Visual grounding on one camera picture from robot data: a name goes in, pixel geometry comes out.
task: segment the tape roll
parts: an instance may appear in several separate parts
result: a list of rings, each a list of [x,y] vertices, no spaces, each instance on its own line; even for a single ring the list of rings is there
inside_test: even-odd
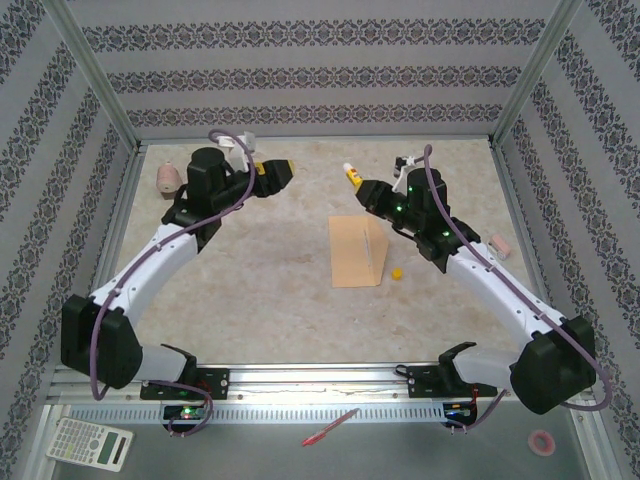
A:
[[[158,168],[156,187],[160,193],[175,193],[182,185],[182,178],[171,163],[167,162]]]
[[[536,455],[548,457],[556,451],[556,441],[549,432],[535,430],[529,435],[529,448]]]

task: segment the pink object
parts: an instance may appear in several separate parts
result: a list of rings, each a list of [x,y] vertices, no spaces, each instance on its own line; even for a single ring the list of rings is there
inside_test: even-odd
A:
[[[347,413],[345,413],[344,415],[339,417],[337,420],[334,420],[333,422],[331,422],[329,425],[324,427],[319,432],[316,432],[313,435],[311,435],[309,438],[305,439],[302,442],[302,446],[303,447],[308,447],[309,445],[313,445],[314,443],[319,442],[320,440],[322,440],[324,437],[327,436],[327,433],[329,433],[331,430],[336,428],[338,425],[341,425],[344,422],[346,422],[347,420],[349,420],[351,417],[353,417],[359,411],[360,411],[359,408],[354,408],[353,410],[349,410]]]
[[[535,430],[529,435],[529,448],[536,455],[548,457],[556,451],[556,441],[549,432]]]
[[[167,162],[158,168],[156,187],[160,193],[175,193],[182,185],[182,178],[171,163]]]
[[[491,236],[489,246],[496,251],[496,255],[500,260],[506,260],[511,254],[511,247],[507,241],[498,234]]]

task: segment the speckled floor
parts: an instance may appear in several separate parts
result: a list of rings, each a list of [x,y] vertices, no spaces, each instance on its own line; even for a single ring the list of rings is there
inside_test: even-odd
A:
[[[331,287],[327,217],[364,213],[342,164],[392,182],[395,157],[418,156],[424,143],[258,141],[256,159],[292,159],[295,178],[280,194],[252,198],[223,220],[207,248],[154,299],[137,326],[140,341],[169,343],[207,363],[424,361],[467,340],[512,348],[492,314],[388,224],[382,284]],[[453,214],[484,239],[502,234],[514,248],[504,265],[528,285],[487,142],[431,143]],[[157,168],[171,161],[186,179],[200,146],[149,147],[118,268],[152,237],[171,203],[155,188]],[[395,267],[404,269],[401,281],[391,279]]]

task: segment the black clamp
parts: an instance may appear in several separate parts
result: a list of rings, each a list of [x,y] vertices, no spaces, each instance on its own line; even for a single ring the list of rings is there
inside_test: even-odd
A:
[[[453,365],[455,356],[474,347],[464,342],[438,357],[438,365],[398,365],[395,374],[407,379],[409,398],[472,397],[474,385],[462,381]],[[478,397],[495,397],[498,390],[490,385],[476,384]]]
[[[228,368],[202,368],[198,367],[195,355],[185,352],[171,345],[162,344],[163,347],[181,353],[187,359],[180,378],[176,383],[197,387],[207,392],[212,400],[226,400],[229,393],[229,369]],[[177,387],[165,387],[153,382],[143,382],[140,388],[141,400],[202,400],[202,395],[191,390],[181,390]]]

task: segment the cardboard piece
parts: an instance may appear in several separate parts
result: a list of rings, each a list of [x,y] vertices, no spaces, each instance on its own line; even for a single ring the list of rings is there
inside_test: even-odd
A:
[[[329,243],[334,288],[380,285],[389,239],[374,217],[329,217]]]

